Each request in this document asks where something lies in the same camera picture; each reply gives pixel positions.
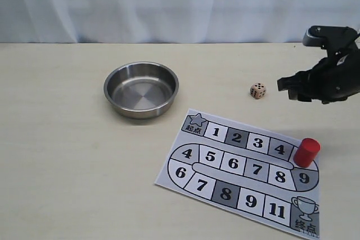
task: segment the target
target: black robotic arm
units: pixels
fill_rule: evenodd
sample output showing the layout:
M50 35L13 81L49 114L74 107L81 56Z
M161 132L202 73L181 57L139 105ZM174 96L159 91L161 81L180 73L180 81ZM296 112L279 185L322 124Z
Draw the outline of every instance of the black robotic arm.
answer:
M287 90L291 100L323 104L345 101L360 92L360 49L355 41L360 36L349 27L315 25L307 30L303 45L326 50L312 69L299 71L277 81L279 91Z

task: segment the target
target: red cylinder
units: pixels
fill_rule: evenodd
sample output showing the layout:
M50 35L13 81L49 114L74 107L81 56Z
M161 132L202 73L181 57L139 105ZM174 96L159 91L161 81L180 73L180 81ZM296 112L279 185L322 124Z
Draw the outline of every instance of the red cylinder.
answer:
M321 146L316 140L310 138L303 139L294 155L294 162L300 167L309 167L317 153L319 153L320 148Z

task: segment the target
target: black dots on dice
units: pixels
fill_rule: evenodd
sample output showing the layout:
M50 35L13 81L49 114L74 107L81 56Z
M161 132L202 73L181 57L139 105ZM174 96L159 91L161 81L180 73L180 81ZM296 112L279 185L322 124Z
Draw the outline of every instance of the black dots on dice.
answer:
M264 97L265 93L266 93L266 87L264 84L261 83L253 84L250 88L250 95L253 98L260 99Z

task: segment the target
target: game board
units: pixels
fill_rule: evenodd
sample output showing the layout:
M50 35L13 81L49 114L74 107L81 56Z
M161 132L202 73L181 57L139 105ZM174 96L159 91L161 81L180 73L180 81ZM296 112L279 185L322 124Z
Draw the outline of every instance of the game board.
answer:
M155 184L305 239L320 238L318 157L301 141L190 109Z

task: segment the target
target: metal bowl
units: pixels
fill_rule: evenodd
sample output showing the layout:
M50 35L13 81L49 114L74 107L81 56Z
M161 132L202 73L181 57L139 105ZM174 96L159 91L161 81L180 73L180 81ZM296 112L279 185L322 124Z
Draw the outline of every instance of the metal bowl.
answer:
M178 93L176 74L154 62L135 62L121 66L106 78L103 91L121 115L148 119L166 112Z

